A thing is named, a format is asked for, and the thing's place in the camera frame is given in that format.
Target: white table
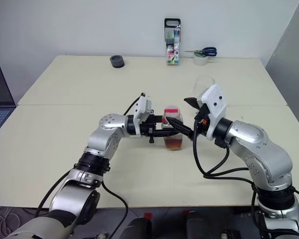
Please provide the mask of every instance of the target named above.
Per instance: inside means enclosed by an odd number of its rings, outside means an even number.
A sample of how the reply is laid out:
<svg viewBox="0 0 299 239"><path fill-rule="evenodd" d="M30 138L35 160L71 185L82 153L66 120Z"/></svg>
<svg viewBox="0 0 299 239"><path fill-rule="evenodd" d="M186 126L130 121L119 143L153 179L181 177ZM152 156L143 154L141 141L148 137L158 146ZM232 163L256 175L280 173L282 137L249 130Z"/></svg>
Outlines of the white table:
<svg viewBox="0 0 299 239"><path fill-rule="evenodd" d="M78 161L104 109L101 107L100 113L91 105L18 106L0 130L0 206L37 207L58 177ZM188 106L180 109L185 113L184 122L192 125L195 110ZM228 107L227 118L261 125L273 142L285 148L294 162L293 180L299 190L299 124L291 110L286 106ZM198 153L203 167L209 169L225 150L200 137ZM187 138L180 151L166 150L162 139L149 144L148 138L123 138L110 164L106 185L131 207L251 202L247 183L203 179ZM239 166L244 166L243 161L231 153L224 170ZM248 172L233 175L250 178ZM122 206L100 190L100 208Z"/></svg>
<svg viewBox="0 0 299 239"><path fill-rule="evenodd" d="M192 96L200 75L211 76L224 89L229 105L277 106L286 101L259 59L215 58L196 66L183 58L167 66L162 57L124 57L113 68L107 56L58 56L19 101L19 105L97 105L126 107L145 92L154 104Z"/></svg>
<svg viewBox="0 0 299 239"><path fill-rule="evenodd" d="M287 150L299 190L299 123L259 60L213 59L199 67L182 59L181 65L169 67L164 58L124 59L125 67L115 69L109 57L58 56L34 83L0 129L0 206L37 207L50 186L78 161L99 119L123 113L140 92L152 100L157 115L167 105L179 106L185 124L192 127L196 110L183 98L192 96L200 75L212 76L222 86L228 119L260 125ZM225 151L200 137L198 153L209 169ZM124 138L110 163L106 184L131 207L251 201L251 188L244 182L203 179L187 138L180 151L166 150L162 139L149 144L148 138ZM232 153L223 169L241 166L242 160ZM248 172L233 175L250 178ZM99 207L122 206L100 190Z"/></svg>

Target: blue scissors handle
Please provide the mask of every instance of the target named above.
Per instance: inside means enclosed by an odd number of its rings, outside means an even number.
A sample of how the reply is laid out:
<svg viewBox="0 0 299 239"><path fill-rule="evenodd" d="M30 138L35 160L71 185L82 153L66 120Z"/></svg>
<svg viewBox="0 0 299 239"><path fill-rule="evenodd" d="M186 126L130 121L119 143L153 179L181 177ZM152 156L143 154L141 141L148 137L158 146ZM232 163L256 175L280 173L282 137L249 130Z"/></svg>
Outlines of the blue scissors handle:
<svg viewBox="0 0 299 239"><path fill-rule="evenodd" d="M217 49L216 47L205 47L201 50L205 56L217 56Z"/></svg>

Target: scissors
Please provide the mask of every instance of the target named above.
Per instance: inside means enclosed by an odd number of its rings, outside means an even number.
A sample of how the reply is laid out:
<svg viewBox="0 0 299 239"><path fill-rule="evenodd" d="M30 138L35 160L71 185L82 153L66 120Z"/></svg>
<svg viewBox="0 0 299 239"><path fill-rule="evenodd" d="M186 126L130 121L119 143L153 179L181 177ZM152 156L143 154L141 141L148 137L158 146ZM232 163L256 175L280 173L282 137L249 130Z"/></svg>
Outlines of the scissors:
<svg viewBox="0 0 299 239"><path fill-rule="evenodd" d="M194 52L194 53L197 53L197 54L201 55L202 57L205 57L205 56L216 56L217 55L217 49L216 49L216 47L205 47L202 50L185 51L185 52Z"/></svg>

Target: plastic bottle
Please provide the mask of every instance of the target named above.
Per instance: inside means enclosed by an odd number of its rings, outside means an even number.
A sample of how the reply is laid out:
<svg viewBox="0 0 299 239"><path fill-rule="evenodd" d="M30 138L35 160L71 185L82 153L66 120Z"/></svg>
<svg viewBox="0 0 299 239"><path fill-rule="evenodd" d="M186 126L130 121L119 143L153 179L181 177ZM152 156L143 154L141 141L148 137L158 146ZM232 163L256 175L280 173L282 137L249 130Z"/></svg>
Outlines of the plastic bottle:
<svg viewBox="0 0 299 239"><path fill-rule="evenodd" d="M180 114L180 110L176 106L168 106L164 109L164 114L161 119L161 127L162 128L172 128L172 126L166 120L166 117L173 117L183 122L183 117ZM167 148L171 150L179 150L181 149L181 143L183 140L183 135L178 133L173 136L164 137L164 142Z"/></svg>

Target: orange liquid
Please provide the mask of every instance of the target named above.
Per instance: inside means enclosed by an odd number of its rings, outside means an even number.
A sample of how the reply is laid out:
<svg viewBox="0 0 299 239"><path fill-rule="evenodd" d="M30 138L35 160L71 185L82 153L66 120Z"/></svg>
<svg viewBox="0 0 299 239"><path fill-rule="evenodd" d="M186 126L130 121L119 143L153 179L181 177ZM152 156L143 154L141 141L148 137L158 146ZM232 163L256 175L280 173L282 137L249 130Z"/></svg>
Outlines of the orange liquid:
<svg viewBox="0 0 299 239"><path fill-rule="evenodd" d="M164 138L164 142L167 148L171 150L179 150L181 149L182 138Z"/></svg>

